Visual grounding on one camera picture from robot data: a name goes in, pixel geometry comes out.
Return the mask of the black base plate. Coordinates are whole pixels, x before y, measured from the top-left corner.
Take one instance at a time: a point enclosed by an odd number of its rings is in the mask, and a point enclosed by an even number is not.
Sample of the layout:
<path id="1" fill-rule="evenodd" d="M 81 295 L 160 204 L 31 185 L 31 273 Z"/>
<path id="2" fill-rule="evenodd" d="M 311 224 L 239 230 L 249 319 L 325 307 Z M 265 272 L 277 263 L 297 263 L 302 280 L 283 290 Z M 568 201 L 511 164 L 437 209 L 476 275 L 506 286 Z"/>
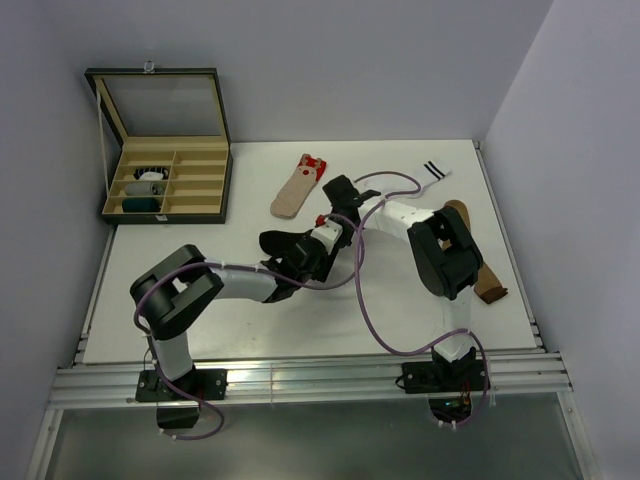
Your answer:
<path id="1" fill-rule="evenodd" d="M 200 400 L 223 400 L 227 387 L 225 369 L 193 367 L 183 377 L 172 381 L 179 390 Z M 186 401 L 186 398 L 170 388 L 155 370 L 143 370 L 138 379 L 134 397 L 137 403 L 166 403 Z M 196 425 L 201 407 L 157 407 L 156 421 L 165 430 L 187 430 Z"/>
<path id="2" fill-rule="evenodd" d="M 394 384 L 408 395 L 445 394 L 428 400 L 432 415 L 453 424 L 467 420 L 473 413 L 472 394 L 486 394 L 490 380 L 484 363 L 472 357 L 452 363 L 443 359 L 405 362 Z"/>

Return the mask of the white striped sock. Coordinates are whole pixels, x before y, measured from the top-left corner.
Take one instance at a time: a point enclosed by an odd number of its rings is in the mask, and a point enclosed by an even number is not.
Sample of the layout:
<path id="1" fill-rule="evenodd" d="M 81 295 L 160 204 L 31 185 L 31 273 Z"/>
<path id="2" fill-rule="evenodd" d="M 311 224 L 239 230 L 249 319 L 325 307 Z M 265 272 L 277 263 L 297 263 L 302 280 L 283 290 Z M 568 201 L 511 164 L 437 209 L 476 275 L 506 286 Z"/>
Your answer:
<path id="1" fill-rule="evenodd" d="M 411 169 L 398 172 L 380 171 L 355 180 L 359 190 L 376 190 L 381 194 L 402 192 L 403 196 L 418 198 L 426 190 L 444 180 L 451 169 L 442 161 L 423 160 Z"/>

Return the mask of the dark green rolled sock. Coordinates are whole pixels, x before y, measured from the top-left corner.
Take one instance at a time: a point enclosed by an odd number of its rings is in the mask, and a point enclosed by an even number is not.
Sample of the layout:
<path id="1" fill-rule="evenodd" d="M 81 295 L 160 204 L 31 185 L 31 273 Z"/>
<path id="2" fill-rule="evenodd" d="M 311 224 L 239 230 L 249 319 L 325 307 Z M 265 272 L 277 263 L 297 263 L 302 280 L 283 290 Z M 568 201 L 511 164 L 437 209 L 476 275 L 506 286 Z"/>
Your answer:
<path id="1" fill-rule="evenodd" d="M 161 204 L 153 197 L 132 197 L 122 201 L 124 213 L 157 213 L 161 210 Z"/>

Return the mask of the brown sock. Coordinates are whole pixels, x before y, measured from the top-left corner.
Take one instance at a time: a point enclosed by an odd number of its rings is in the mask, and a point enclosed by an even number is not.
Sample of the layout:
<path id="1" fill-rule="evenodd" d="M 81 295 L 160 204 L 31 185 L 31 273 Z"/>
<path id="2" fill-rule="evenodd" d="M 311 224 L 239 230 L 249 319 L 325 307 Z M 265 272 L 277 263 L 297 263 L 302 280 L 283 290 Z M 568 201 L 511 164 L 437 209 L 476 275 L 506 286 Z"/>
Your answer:
<path id="1" fill-rule="evenodd" d="M 452 199 L 444 204 L 454 208 L 462 218 L 466 228 L 471 230 L 471 221 L 467 206 L 460 200 Z M 495 275 L 487 262 L 478 271 L 478 280 L 474 285 L 475 294 L 487 305 L 490 305 L 508 294 L 508 289 Z"/>

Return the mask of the black compartment storage box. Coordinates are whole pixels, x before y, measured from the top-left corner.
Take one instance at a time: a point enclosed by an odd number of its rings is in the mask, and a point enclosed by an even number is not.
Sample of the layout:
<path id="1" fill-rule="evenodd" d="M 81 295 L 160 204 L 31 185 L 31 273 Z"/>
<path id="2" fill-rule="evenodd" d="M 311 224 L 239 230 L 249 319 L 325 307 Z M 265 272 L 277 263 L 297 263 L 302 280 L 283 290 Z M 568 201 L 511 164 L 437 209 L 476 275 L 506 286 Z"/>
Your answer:
<path id="1" fill-rule="evenodd" d="M 222 224 L 233 169 L 231 137 L 218 72 L 205 68 L 89 68 L 84 77 L 98 110 L 100 135 L 119 146 L 105 165 L 103 220 L 114 226 Z M 124 213 L 126 184 L 145 166 L 165 166 L 157 213 Z"/>

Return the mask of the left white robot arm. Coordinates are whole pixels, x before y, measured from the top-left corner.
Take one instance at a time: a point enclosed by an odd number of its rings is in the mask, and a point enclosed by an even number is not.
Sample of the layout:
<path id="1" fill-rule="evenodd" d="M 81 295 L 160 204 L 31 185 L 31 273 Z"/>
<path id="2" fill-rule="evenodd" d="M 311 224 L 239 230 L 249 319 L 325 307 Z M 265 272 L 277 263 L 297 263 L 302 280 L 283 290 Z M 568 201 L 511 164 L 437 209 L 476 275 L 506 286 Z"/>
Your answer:
<path id="1" fill-rule="evenodd" d="M 138 314 L 147 322 L 154 359 L 162 373 L 159 388 L 183 399 L 195 386 L 187 330 L 215 300 L 277 303 L 308 281 L 324 282 L 338 253 L 337 238 L 308 231 L 268 231 L 260 236 L 269 259 L 256 266 L 207 266 L 204 254 L 187 244 L 130 287 Z"/>

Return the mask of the aluminium mounting rail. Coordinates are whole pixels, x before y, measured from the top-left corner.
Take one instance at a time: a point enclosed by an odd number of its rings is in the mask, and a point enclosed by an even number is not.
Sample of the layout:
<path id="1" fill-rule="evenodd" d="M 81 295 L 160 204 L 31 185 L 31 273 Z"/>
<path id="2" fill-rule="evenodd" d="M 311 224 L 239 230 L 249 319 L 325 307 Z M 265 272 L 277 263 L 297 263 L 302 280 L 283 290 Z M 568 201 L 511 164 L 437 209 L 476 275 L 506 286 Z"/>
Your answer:
<path id="1" fill-rule="evenodd" d="M 302 402 L 407 399 L 395 385 L 399 357 L 374 355 L 263 361 L 198 362 L 200 370 L 225 369 L 221 406 Z M 558 353 L 497 354 L 489 357 L 496 395 L 571 392 Z M 86 365 L 59 370 L 46 407 L 75 410 L 138 407 L 134 400 L 140 364 Z"/>

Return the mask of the black white rolled sock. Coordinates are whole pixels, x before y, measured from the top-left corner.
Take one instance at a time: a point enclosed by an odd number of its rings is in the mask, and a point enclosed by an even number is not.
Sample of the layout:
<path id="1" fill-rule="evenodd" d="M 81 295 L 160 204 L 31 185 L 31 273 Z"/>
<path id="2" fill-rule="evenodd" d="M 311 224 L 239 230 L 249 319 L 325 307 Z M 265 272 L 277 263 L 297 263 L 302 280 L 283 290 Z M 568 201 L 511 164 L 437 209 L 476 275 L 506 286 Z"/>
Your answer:
<path id="1" fill-rule="evenodd" d="M 170 169 L 165 166 L 145 166 L 136 168 L 133 177 L 137 181 L 164 181 L 169 178 Z"/>

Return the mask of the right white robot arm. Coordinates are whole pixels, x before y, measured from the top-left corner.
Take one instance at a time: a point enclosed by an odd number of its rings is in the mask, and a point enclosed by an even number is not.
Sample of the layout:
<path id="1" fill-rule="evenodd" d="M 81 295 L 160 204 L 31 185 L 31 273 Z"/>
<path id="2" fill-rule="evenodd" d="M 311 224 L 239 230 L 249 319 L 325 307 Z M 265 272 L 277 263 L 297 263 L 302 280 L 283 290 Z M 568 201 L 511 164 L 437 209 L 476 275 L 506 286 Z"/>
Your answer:
<path id="1" fill-rule="evenodd" d="M 356 297 L 367 327 L 386 351 L 409 357 L 434 350 L 443 358 L 433 365 L 434 381 L 441 388 L 452 390 L 468 374 L 462 359 L 473 348 L 480 347 L 471 332 L 471 298 L 484 265 L 483 257 L 455 208 L 432 210 L 400 202 L 401 197 L 419 194 L 422 187 L 406 174 L 397 175 L 412 182 L 415 188 L 384 193 L 360 191 L 348 177 L 340 175 L 326 183 L 323 192 L 332 212 L 354 223 L 357 242 L 362 240 L 363 231 L 369 229 L 405 241 L 410 246 L 422 284 L 440 300 L 440 329 L 443 331 L 440 337 L 414 351 L 394 349 L 376 332 L 366 310 L 359 267 L 355 268 Z"/>

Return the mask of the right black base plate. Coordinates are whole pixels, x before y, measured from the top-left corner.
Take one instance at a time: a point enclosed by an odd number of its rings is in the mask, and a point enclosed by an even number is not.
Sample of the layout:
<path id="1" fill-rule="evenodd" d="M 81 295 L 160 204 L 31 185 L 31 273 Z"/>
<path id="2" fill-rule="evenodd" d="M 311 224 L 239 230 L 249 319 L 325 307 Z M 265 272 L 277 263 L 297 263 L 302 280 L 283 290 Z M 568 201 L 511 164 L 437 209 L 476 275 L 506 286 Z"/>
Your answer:
<path id="1" fill-rule="evenodd" d="M 452 363 L 443 359 L 405 362 L 394 384 L 408 395 L 445 394 L 428 400 L 432 415 L 453 424 L 467 420 L 473 413 L 472 394 L 486 394 L 490 380 L 484 363 L 472 357 Z"/>

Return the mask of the grey rolled sock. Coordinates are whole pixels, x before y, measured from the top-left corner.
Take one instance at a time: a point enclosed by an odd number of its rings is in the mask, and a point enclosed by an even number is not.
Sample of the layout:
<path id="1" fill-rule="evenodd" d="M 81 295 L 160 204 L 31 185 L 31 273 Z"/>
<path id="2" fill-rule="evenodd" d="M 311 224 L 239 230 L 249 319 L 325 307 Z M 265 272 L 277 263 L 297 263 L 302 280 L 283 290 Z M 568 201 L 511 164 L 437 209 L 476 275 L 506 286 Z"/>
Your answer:
<path id="1" fill-rule="evenodd" d="M 126 196 L 162 196 L 165 188 L 163 184 L 155 181 L 136 181 L 126 184 L 124 192 Z"/>

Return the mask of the beige reindeer sock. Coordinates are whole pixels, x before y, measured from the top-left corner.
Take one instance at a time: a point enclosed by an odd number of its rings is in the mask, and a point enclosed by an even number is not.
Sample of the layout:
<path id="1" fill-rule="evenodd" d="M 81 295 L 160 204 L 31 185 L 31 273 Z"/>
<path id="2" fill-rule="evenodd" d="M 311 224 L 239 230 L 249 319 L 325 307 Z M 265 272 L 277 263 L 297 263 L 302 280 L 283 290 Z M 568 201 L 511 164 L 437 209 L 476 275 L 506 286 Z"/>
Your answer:
<path id="1" fill-rule="evenodd" d="M 292 175 L 272 201 L 271 215 L 286 220 L 295 218 L 326 168 L 327 162 L 322 158 L 303 154 Z"/>

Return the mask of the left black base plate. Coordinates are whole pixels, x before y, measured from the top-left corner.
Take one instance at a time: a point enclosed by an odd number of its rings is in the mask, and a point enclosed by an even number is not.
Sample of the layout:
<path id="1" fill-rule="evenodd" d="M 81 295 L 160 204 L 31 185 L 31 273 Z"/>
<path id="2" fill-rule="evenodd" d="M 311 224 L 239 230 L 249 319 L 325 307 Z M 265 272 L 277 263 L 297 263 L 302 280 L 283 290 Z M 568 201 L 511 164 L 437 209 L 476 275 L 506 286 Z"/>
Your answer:
<path id="1" fill-rule="evenodd" d="M 223 400 L 227 387 L 225 369 L 193 367 L 183 377 L 172 381 L 179 390 L 200 400 Z M 137 403 L 166 403 L 186 401 L 186 398 L 170 388 L 155 370 L 143 370 L 138 379 L 134 397 Z M 196 425 L 201 407 L 157 407 L 156 421 L 165 430 L 187 430 Z"/>

